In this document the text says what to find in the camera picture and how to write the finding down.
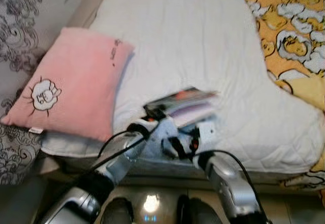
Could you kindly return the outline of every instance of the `floor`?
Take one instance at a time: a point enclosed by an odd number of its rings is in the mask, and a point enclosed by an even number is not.
[[[180,195],[197,197],[209,204],[219,215],[224,224],[229,224],[221,208],[217,194],[208,190],[175,189],[161,187],[118,187],[106,204],[115,197],[125,197],[132,202],[135,222],[142,223],[176,223],[176,206]],[[148,213],[145,202],[149,198],[159,200],[154,212]],[[325,209],[317,196],[292,196],[261,194],[261,202],[268,218],[273,224],[324,224]]]
[[[39,206],[39,210],[46,206],[46,202],[51,200],[51,196],[55,196],[56,192],[60,191],[60,185],[57,182],[46,183],[39,178],[35,178],[27,181],[19,188],[14,186],[1,187],[0,224],[30,223],[30,219],[35,217],[37,206]],[[173,224],[176,223],[176,206],[180,195],[201,199],[218,213],[224,224],[229,224],[217,194],[209,190],[121,186],[111,193],[105,204],[115,197],[125,197],[132,202],[136,224]],[[260,194],[259,196],[266,214],[273,221],[273,224],[325,224],[325,209],[317,196],[279,194]],[[152,198],[157,198],[159,205],[155,211],[148,213],[145,210],[148,210],[145,202],[149,199],[153,203]]]

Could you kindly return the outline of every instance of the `blanket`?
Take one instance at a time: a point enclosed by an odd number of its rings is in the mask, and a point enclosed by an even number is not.
[[[289,93],[325,110],[324,0],[246,2],[256,18],[269,77]],[[309,172],[282,186],[324,189],[325,152]]]

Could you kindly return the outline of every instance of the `black cable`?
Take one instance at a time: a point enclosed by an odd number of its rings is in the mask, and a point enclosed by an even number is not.
[[[247,179],[247,182],[248,182],[248,184],[251,186],[251,188],[253,189],[253,192],[254,192],[254,194],[255,194],[255,198],[256,198],[256,201],[257,201],[257,203],[258,203],[258,206],[259,206],[259,208],[260,208],[260,210],[261,210],[261,212],[262,212],[262,215],[263,215],[263,218],[265,219],[265,222],[267,223],[269,220],[268,220],[268,218],[267,218],[267,216],[266,216],[266,213],[265,213],[265,210],[264,210],[264,208],[263,208],[263,206],[262,206],[262,204],[261,204],[261,201],[260,201],[260,199],[259,199],[259,197],[258,197],[258,195],[257,195],[257,192],[256,192],[256,189],[255,189],[255,187],[254,187],[254,185],[253,185],[253,182],[252,182],[252,180],[250,179],[250,177],[249,177],[249,175],[248,175],[248,172],[246,171],[246,169],[245,169],[245,167],[244,167],[244,165],[241,163],[241,161],[237,158],[237,157],[235,157],[233,154],[231,154],[230,152],[228,152],[228,151],[225,151],[225,150],[218,150],[218,149],[214,149],[214,150],[207,150],[207,151],[202,151],[202,152],[199,152],[199,153],[197,153],[197,154],[189,154],[189,156],[192,156],[192,157],[194,157],[194,156],[200,156],[201,154],[205,154],[205,153],[209,153],[209,152],[219,152],[219,153],[224,153],[224,154],[227,154],[227,155],[229,155],[231,158],[233,158],[236,162],[237,162],[237,164],[240,166],[240,168],[242,169],[242,171],[243,171],[243,173],[244,173],[244,175],[245,175],[245,177],[246,177],[246,179]]]
[[[149,137],[150,135],[157,129],[157,127],[159,126],[159,122],[157,124],[157,126],[151,130],[149,132]],[[114,135],[114,137],[122,134],[122,133],[125,133],[125,132],[119,132],[117,134]],[[126,147],[125,149],[122,149],[118,152],[116,152],[115,154],[111,155],[110,157],[108,158],[105,158],[104,160],[102,160],[101,162],[97,163],[96,165],[94,165],[93,167],[91,167],[88,171],[86,171],[85,173],[81,174],[79,177],[75,178],[72,182],[68,183],[66,185],[66,187],[64,187],[58,194],[56,194],[56,197],[53,198],[52,200],[52,205],[54,205],[54,203],[56,203],[61,197],[62,195],[67,192],[70,188],[72,188],[73,186],[77,185],[78,182],[80,181],[80,179],[82,179],[83,176],[91,173],[92,171],[95,171],[98,167],[100,167],[102,164],[105,164],[106,162],[114,159],[115,157],[118,157],[119,155],[125,153],[126,151],[128,151],[129,149],[132,149],[134,147],[136,147],[137,145],[139,145],[143,140],[145,140],[144,137],[142,137],[141,139],[139,139],[137,142],[133,143],[132,145]],[[41,218],[43,218],[45,216],[45,214],[47,213],[48,209],[44,209],[44,211],[42,211],[42,213],[39,214],[38,218],[36,218],[35,222],[34,223],[39,223],[41,221]]]
[[[102,155],[102,153],[103,153],[105,147],[106,147],[106,146],[107,146],[107,145],[108,145],[108,144],[109,144],[113,139],[115,139],[117,136],[119,136],[119,135],[121,135],[121,134],[124,134],[124,133],[126,133],[126,132],[128,132],[128,131],[127,131],[127,130],[124,130],[124,131],[121,131],[121,132],[116,133],[116,134],[114,134],[113,136],[111,136],[111,137],[109,138],[109,140],[107,140],[107,141],[103,144],[103,146],[101,147],[100,152],[98,153],[97,158],[101,157],[101,155]]]

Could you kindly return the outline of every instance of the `pink pillow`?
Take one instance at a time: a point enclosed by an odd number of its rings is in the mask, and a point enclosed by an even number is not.
[[[1,122],[106,141],[116,86],[132,51],[120,40],[64,28]]]

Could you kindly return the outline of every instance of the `book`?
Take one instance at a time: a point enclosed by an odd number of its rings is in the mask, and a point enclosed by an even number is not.
[[[212,115],[214,108],[208,99],[216,95],[216,92],[204,92],[191,87],[150,102],[144,109],[153,118],[159,113],[169,115],[177,127],[184,127]]]

